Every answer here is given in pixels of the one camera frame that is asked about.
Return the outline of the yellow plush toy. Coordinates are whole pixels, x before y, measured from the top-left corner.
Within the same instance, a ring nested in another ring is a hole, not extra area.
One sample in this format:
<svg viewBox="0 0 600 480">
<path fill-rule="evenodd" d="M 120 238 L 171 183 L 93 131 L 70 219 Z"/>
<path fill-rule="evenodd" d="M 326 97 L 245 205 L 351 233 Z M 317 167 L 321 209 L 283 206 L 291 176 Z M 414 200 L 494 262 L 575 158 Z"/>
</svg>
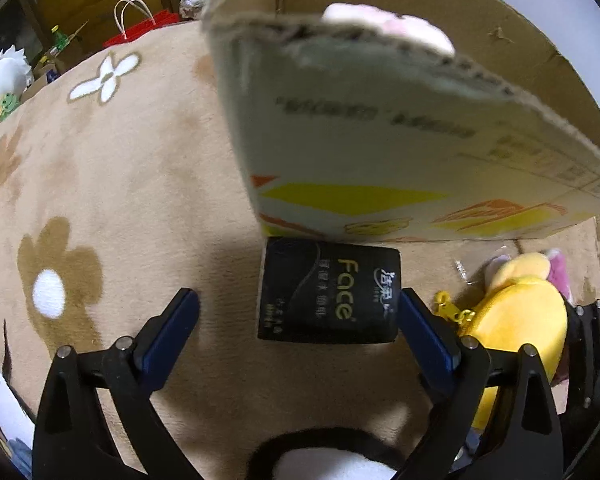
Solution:
<svg viewBox="0 0 600 480">
<path fill-rule="evenodd" d="M 440 290 L 434 314 L 455 324 L 460 336 L 471 336 L 486 348 L 516 352 L 524 344 L 539 351 L 546 376 L 556 377 L 567 336 L 565 299 L 550 282 L 525 276 L 486 292 L 473 308 L 454 304 Z"/>
</svg>

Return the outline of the black tissue pack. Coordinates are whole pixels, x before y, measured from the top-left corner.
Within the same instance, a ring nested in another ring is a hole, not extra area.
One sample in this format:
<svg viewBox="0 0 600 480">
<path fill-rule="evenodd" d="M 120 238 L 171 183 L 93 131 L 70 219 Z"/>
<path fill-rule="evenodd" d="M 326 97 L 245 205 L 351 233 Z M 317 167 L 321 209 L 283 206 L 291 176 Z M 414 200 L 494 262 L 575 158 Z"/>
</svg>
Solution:
<svg viewBox="0 0 600 480">
<path fill-rule="evenodd" d="M 295 344 L 388 344 L 398 334 L 400 252 L 271 237 L 260 279 L 258 337 Z"/>
</svg>

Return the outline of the cardboard storage box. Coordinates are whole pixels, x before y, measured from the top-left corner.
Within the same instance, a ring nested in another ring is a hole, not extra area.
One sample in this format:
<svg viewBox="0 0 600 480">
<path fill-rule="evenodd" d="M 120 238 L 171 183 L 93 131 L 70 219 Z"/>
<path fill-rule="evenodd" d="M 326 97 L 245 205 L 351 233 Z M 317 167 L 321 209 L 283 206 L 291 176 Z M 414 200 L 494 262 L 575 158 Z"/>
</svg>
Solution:
<svg viewBox="0 0 600 480">
<path fill-rule="evenodd" d="M 423 18 L 454 56 L 332 3 Z M 508 240 L 600 214 L 600 108 L 502 0 L 206 0 L 218 92 L 269 236 Z"/>
</svg>

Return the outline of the green frog toy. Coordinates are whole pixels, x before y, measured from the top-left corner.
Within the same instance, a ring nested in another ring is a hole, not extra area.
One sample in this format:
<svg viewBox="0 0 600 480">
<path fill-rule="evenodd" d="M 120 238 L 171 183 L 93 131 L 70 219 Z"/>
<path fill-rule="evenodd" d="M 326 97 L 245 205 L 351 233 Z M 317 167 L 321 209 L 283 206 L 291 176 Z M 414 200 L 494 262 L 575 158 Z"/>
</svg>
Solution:
<svg viewBox="0 0 600 480">
<path fill-rule="evenodd" d="M 0 122 L 4 122 L 18 107 L 20 107 L 20 96 L 13 93 L 4 94 L 0 102 Z"/>
</svg>

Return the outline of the white spiky plush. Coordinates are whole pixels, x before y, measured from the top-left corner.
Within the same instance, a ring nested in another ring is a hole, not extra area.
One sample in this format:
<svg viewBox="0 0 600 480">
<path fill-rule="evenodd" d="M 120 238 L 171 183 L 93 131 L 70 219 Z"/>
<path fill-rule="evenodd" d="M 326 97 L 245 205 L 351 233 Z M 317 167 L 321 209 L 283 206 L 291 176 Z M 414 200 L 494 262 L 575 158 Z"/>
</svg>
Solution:
<svg viewBox="0 0 600 480">
<path fill-rule="evenodd" d="M 15 46 L 0 53 L 0 101 L 5 94 L 21 96 L 34 81 L 30 66 L 23 49 Z"/>
</svg>

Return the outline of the red paper bag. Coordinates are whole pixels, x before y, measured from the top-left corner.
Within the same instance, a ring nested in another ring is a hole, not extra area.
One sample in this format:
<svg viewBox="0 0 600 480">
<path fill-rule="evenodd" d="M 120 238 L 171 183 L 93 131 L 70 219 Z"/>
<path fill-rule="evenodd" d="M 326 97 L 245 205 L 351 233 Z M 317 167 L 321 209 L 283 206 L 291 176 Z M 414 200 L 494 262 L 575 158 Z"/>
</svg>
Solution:
<svg viewBox="0 0 600 480">
<path fill-rule="evenodd" d="M 143 17 L 139 22 L 130 26 L 125 21 L 126 11 L 129 9 L 137 11 Z M 114 16 L 114 24 L 118 33 L 102 44 L 104 48 L 118 46 L 119 44 L 128 44 L 152 30 L 175 25 L 181 21 L 181 17 L 177 13 L 169 10 L 152 13 L 144 0 L 119 0 L 114 5 L 112 15 Z"/>
</svg>

